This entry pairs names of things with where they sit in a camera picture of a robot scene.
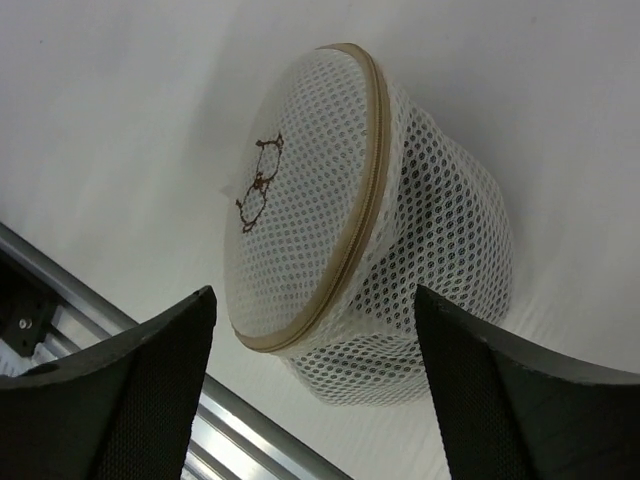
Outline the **white mesh laundry bag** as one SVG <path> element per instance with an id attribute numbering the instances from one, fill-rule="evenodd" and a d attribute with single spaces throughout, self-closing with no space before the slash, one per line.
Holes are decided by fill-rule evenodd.
<path id="1" fill-rule="evenodd" d="M 301 56 L 270 89 L 225 232 L 236 337 L 331 405 L 426 396 L 419 287 L 491 323 L 509 308 L 498 184 L 352 43 Z"/>

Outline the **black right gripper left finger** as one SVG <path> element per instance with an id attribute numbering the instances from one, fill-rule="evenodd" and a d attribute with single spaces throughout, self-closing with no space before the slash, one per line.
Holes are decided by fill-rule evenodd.
<path id="1" fill-rule="evenodd" d="M 206 286 L 108 340 L 2 377 L 2 478 L 180 478 L 216 304 Z"/>

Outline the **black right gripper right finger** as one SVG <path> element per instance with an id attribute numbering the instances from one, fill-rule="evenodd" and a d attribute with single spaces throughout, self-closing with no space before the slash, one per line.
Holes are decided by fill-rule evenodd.
<path id="1" fill-rule="evenodd" d="M 452 478 L 638 478 L 638 374 L 549 350 L 424 286 L 414 309 Z"/>

